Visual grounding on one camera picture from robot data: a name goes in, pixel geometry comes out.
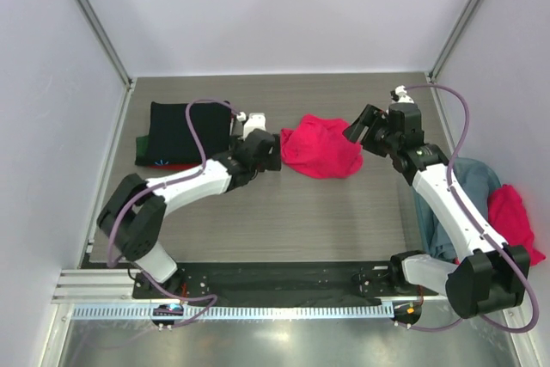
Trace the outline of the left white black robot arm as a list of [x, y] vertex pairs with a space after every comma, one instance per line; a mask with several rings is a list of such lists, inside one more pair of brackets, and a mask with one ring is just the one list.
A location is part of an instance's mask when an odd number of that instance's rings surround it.
[[107, 236], [107, 254], [140, 269], [138, 282], [164, 297], [183, 292], [185, 275], [159, 241], [164, 218], [183, 206], [246, 186], [257, 174], [279, 171], [280, 136], [255, 129], [229, 150], [195, 168], [144, 180], [127, 175], [103, 206], [96, 224]]

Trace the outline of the black t shirt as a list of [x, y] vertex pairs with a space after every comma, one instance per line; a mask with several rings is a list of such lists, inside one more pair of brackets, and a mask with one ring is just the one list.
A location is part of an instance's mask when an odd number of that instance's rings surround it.
[[198, 166], [201, 156], [189, 127], [202, 144], [206, 158], [229, 149], [233, 113], [219, 103], [150, 104], [150, 128], [136, 138], [134, 164], [146, 168], [184, 170]]

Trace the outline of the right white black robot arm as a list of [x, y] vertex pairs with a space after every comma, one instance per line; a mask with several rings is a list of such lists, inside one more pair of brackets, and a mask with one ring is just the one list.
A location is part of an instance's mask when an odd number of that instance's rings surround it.
[[444, 153], [424, 141], [415, 103], [400, 101], [386, 111], [368, 105], [344, 135], [369, 153], [391, 158], [394, 169], [436, 215], [455, 250], [455, 264], [419, 251], [392, 256], [387, 274], [392, 291], [403, 295], [421, 285], [446, 297], [462, 319], [535, 299], [526, 248], [511, 246], [477, 211]]

